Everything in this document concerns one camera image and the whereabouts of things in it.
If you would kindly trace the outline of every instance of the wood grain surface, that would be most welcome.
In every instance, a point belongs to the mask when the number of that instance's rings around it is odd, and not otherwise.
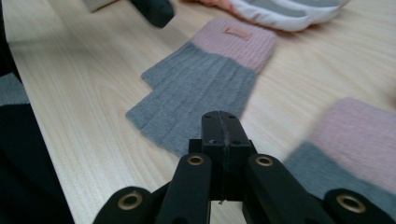
[[[125,113],[151,92],[145,70],[212,18],[231,18],[173,4],[160,30],[126,0],[94,13],[80,0],[3,0],[7,40],[76,223],[92,223],[118,189],[154,191],[173,176],[178,157]],[[261,153],[285,160],[344,97],[396,113],[396,1],[352,0],[332,21],[276,33],[240,118]],[[245,223],[241,203],[212,204],[211,223]]]

